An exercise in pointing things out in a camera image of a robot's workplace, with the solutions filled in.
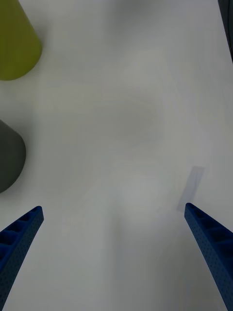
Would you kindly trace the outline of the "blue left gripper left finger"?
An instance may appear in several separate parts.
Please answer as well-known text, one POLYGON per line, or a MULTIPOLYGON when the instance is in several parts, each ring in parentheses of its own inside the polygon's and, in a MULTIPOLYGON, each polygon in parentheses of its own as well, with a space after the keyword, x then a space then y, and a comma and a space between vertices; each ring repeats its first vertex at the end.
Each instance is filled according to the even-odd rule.
POLYGON ((27 252, 44 221, 36 206, 0 232, 0 307, 3 307, 27 252))

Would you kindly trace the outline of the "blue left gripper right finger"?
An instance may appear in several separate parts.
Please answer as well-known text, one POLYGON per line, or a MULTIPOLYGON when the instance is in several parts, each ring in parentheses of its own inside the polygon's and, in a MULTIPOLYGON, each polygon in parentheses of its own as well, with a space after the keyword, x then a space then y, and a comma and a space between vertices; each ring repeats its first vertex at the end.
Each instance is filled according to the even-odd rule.
POLYGON ((233 310, 233 233, 191 203, 184 218, 208 265, 227 310, 233 310))

